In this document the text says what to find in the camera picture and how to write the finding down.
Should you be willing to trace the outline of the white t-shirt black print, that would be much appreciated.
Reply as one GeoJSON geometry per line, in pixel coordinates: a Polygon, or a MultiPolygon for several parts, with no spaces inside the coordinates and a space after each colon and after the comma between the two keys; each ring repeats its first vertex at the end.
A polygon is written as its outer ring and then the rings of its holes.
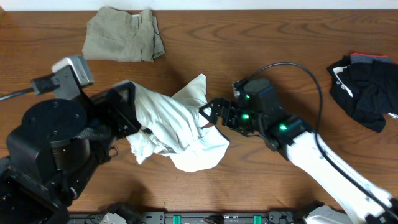
{"type": "Polygon", "coordinates": [[[136,117],[141,129],[127,137],[136,161],[153,154],[169,157],[184,172],[211,169],[226,154],[229,141],[199,113],[207,104],[207,79],[200,74],[173,96],[135,84],[136,117]]]}

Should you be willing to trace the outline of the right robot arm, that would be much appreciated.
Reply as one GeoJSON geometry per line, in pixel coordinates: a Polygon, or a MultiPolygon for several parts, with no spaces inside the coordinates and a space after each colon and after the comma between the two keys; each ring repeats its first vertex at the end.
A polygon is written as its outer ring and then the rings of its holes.
{"type": "Polygon", "coordinates": [[[306,121],[286,113],[268,79],[233,87],[236,100],[216,98],[200,114],[211,124],[221,119],[243,136],[258,135],[270,150],[315,179],[353,223],[397,223],[397,199],[356,172],[306,121]]]}

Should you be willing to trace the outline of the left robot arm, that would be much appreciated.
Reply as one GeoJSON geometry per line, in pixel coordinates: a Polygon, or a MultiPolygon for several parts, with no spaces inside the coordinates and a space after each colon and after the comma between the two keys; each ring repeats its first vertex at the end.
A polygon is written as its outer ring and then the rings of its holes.
{"type": "Polygon", "coordinates": [[[2,223],[66,223],[95,170],[138,132],[136,87],[124,82],[92,98],[52,99],[27,110],[1,159],[2,223]]]}

